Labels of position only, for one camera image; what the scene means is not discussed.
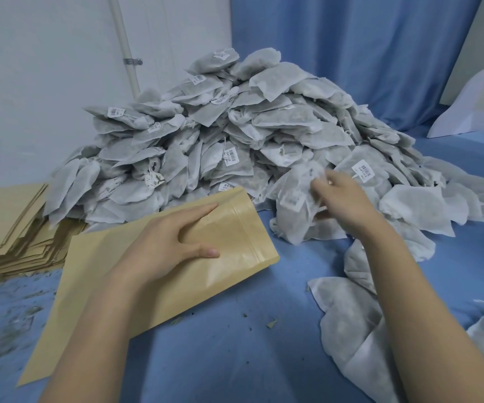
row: forearm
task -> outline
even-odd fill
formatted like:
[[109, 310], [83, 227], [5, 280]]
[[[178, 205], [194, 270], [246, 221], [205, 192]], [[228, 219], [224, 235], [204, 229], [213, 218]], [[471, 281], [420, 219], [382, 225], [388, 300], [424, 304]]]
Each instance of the forearm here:
[[112, 271], [91, 296], [40, 402], [118, 402], [138, 291]]
[[484, 356], [384, 219], [361, 237], [411, 402], [484, 401]]

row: white paper label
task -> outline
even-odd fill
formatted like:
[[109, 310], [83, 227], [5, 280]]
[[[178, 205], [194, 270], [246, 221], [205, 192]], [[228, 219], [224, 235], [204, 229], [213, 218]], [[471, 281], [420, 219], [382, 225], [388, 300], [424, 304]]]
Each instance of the white paper label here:
[[233, 184], [229, 184], [229, 182], [220, 182], [219, 183], [219, 188], [218, 188], [218, 191], [228, 191], [230, 189], [233, 189], [234, 188], [234, 185]]
[[225, 166], [230, 167], [232, 165], [238, 164], [240, 160], [238, 159], [238, 153], [236, 148], [230, 148], [223, 152], [223, 161], [225, 161]]
[[210, 102], [213, 105], [221, 105], [221, 104], [224, 104], [228, 99], [229, 99], [229, 95], [224, 94], [223, 96], [220, 96], [219, 98], [213, 99]]
[[162, 176], [162, 174], [158, 174], [157, 172], [149, 170], [145, 174], [145, 185], [151, 188], [156, 188], [158, 185], [163, 184], [165, 181], [166, 180]]
[[154, 123], [151, 127], [147, 128], [147, 131], [149, 133], [152, 133], [152, 132], [155, 132], [156, 130], [161, 129], [162, 127], [164, 127], [164, 124], [163, 123], [160, 123], [158, 121], [158, 122]]
[[354, 172], [357, 174], [357, 176], [360, 178], [361, 182], [367, 182], [371, 178], [375, 176], [375, 172], [373, 169], [370, 167], [369, 164], [367, 164], [367, 161], [361, 160], [357, 164], [355, 164], [352, 169]]
[[206, 76], [203, 76], [202, 74], [197, 74], [195, 76], [190, 76], [190, 81], [194, 85], [198, 85], [201, 82], [204, 82], [206, 80]]
[[125, 109], [122, 109], [120, 107], [109, 107], [108, 108], [108, 117], [110, 119], [114, 119], [117, 117], [121, 117], [125, 113]]
[[221, 60], [226, 60], [226, 59], [227, 59], [227, 58], [229, 58], [231, 55], [229, 55], [229, 54], [228, 54], [227, 52], [225, 52], [225, 51], [222, 51], [222, 52], [214, 52], [214, 53], [212, 54], [212, 56], [213, 56], [214, 58], [219, 58], [219, 59], [221, 59]]
[[300, 212], [306, 198], [306, 194], [300, 192], [298, 189], [294, 189], [293, 191], [287, 192], [286, 195], [281, 198], [279, 204], [293, 212]]

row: pipe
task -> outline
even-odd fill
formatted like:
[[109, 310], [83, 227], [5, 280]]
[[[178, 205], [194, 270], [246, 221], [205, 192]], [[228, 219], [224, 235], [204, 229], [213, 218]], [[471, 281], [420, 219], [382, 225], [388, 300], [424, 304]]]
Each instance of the pipe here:
[[[111, 9], [111, 15], [115, 23], [115, 30], [117, 31], [117, 37], [119, 38], [119, 45], [121, 46], [121, 53], [123, 53], [123, 59], [132, 58], [130, 51], [130, 44], [128, 43], [128, 37], [126, 36], [126, 29], [124, 28], [123, 14], [121, 13], [121, 6], [119, 0], [108, 0]], [[128, 75], [128, 81], [130, 82], [130, 89], [134, 100], [139, 96], [139, 83], [138, 76], [136, 74], [136, 67], [134, 65], [126, 65], [126, 73]]]

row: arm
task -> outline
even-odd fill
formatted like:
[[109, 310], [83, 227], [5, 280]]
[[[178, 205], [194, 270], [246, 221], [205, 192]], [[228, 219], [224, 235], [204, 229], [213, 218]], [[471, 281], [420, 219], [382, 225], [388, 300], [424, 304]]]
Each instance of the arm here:
[[367, 254], [393, 356], [411, 402], [484, 401], [484, 356], [427, 282], [400, 235], [349, 175], [313, 189]]
[[153, 219], [89, 299], [40, 403], [118, 402], [132, 313], [147, 284], [192, 257], [219, 257], [204, 244], [182, 244], [180, 229], [217, 204]]

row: blue table surface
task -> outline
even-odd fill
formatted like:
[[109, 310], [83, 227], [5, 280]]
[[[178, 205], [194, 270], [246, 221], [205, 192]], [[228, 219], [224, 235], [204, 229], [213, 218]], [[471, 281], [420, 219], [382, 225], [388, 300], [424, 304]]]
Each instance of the blue table surface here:
[[[484, 136], [424, 138], [410, 130], [424, 155], [484, 177]], [[264, 225], [272, 213], [260, 213]], [[428, 234], [435, 256], [421, 267], [460, 324], [484, 311], [484, 223], [454, 224], [456, 237]], [[320, 343], [323, 313], [306, 282], [344, 276], [350, 240], [293, 246], [272, 236], [281, 260], [253, 277], [130, 342], [121, 401], [367, 402]], [[15, 388], [57, 290], [61, 271], [0, 283], [0, 402], [35, 402], [46, 379]], [[272, 329], [266, 324], [273, 319]]]

